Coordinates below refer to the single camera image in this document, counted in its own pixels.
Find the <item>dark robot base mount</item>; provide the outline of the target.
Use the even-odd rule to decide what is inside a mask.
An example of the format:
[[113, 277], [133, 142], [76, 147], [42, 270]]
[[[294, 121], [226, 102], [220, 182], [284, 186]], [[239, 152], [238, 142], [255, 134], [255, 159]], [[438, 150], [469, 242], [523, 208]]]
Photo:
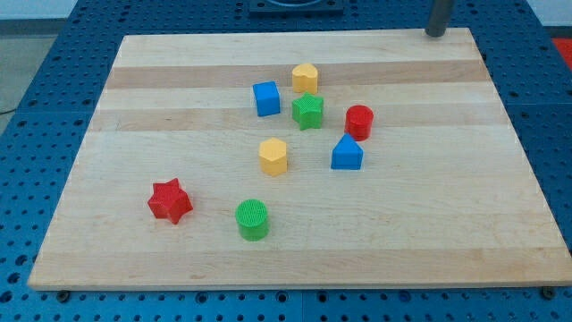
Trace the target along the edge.
[[343, 13], [344, 0], [248, 0], [250, 16], [272, 14], [304, 15], [311, 13]]

